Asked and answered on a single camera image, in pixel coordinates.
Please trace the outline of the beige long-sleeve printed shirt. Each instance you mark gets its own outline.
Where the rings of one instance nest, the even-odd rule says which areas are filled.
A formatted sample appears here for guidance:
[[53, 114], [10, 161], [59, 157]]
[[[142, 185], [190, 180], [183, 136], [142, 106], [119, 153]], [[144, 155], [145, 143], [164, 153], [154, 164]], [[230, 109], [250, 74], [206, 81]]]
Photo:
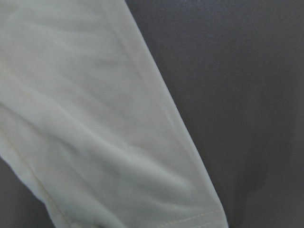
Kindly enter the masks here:
[[0, 3], [0, 155], [57, 228], [226, 228], [123, 0]]

